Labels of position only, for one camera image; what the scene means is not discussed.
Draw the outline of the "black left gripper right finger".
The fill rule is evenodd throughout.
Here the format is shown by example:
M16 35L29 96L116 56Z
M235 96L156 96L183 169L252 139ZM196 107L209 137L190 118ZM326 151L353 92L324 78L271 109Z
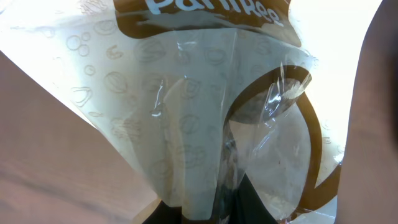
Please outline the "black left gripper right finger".
M245 174L234 193L233 209L229 224L277 224L258 196L249 177Z

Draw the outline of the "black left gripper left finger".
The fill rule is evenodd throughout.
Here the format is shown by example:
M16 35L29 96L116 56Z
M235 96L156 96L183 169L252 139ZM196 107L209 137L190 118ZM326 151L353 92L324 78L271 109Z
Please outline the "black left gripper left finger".
M146 218L142 224L181 224L182 208L170 207L163 201Z

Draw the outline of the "beige snack pouch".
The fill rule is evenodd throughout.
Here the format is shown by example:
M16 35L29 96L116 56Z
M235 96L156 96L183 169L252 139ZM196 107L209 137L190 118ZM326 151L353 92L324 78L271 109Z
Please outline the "beige snack pouch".
M379 5L2 1L1 50L181 223L228 223L245 174L277 223L334 223L354 66Z

